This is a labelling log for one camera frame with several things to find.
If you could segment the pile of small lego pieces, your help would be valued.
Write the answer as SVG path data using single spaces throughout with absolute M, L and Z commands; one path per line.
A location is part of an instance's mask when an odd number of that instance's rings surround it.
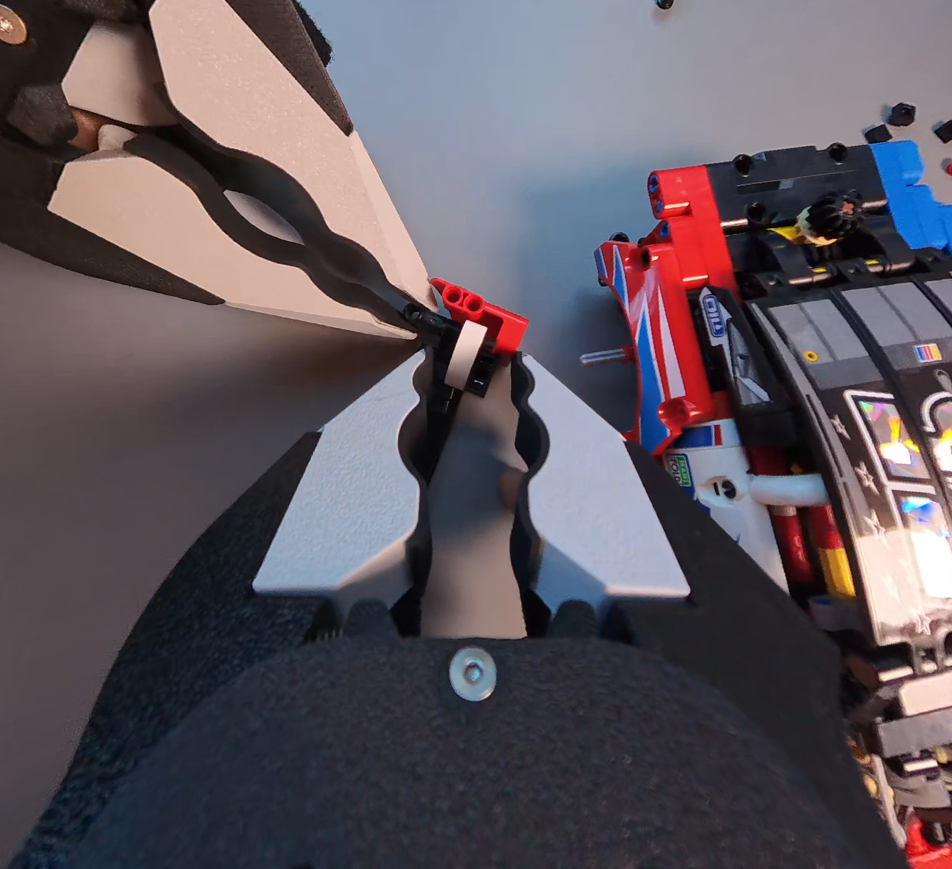
M 898 101 L 885 104 L 877 120 L 863 128 L 863 140 L 866 143 L 884 143 L 887 141 L 913 140 L 916 142 L 925 175 L 942 171 L 950 178 L 951 173 L 951 121 L 950 111 L 938 117 L 922 113 L 921 109 L 910 102 Z

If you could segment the black curved lego panel assembly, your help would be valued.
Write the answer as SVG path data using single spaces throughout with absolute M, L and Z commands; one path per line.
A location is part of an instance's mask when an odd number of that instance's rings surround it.
M 427 347 L 425 427 L 411 458 L 429 483 L 465 394 L 484 398 L 498 368 L 511 363 L 529 321 L 459 285 L 432 279 L 437 312 L 408 304 L 405 320 Z

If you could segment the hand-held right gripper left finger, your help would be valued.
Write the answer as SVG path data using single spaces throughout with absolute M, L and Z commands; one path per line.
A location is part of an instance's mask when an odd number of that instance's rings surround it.
M 421 594 L 432 561 L 425 485 L 414 447 L 425 408 L 424 352 L 397 366 L 322 429 L 253 580 L 260 596 L 363 599 Z

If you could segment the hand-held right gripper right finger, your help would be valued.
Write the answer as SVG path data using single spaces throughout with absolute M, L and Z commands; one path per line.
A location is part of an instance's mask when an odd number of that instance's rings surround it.
M 511 367 L 527 466 L 511 553 L 523 591 L 554 614 L 581 602 L 684 601 L 689 584 L 623 435 L 534 358 Z

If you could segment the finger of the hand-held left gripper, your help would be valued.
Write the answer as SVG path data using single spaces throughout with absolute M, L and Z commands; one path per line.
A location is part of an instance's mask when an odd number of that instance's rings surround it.
M 69 105 L 105 120 L 90 154 L 160 137 L 266 160 L 434 310 L 422 259 L 359 135 L 332 121 L 226 0 L 156 0 L 148 17 L 95 23 L 65 74 Z
M 132 137 L 65 166 L 49 208 L 234 308 L 414 334 L 420 300 L 292 175 L 252 154 Z

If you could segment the red white blue lego car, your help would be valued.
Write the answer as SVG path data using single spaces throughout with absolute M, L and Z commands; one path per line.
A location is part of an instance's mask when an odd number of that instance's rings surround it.
M 951 208 L 919 148 L 653 172 L 595 254 L 635 363 L 625 438 L 839 644 L 847 733 L 911 867 L 950 867 Z

